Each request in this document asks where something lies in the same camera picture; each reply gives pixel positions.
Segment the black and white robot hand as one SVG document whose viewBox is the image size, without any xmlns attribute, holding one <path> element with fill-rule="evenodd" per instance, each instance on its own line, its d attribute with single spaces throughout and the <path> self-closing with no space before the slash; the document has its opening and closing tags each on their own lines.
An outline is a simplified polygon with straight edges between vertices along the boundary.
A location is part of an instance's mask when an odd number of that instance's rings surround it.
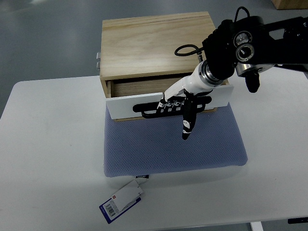
<svg viewBox="0 0 308 231">
<path fill-rule="evenodd" d="M 191 75 L 181 78 L 164 92 L 159 106 L 173 100 L 172 97 L 186 98 L 183 112 L 183 140 L 188 139 L 195 126 L 197 112 L 195 111 L 194 98 L 199 95 L 207 95 L 215 86 L 209 73 L 207 61 L 202 61 Z"/>
</svg>

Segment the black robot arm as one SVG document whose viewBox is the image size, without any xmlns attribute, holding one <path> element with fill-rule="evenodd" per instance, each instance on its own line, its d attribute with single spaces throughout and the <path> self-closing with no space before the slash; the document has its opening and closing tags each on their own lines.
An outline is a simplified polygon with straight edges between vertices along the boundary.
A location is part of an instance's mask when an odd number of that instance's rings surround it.
<svg viewBox="0 0 308 231">
<path fill-rule="evenodd" d="M 183 48 L 195 50 L 181 53 Z M 202 47 L 182 45 L 174 54 L 205 54 L 199 73 L 205 80 L 220 83 L 237 73 L 244 77 L 251 93 L 257 92 L 259 73 L 272 67 L 307 72 L 308 19 L 296 17 L 265 24 L 261 17 L 224 20 L 203 42 Z"/>
</svg>

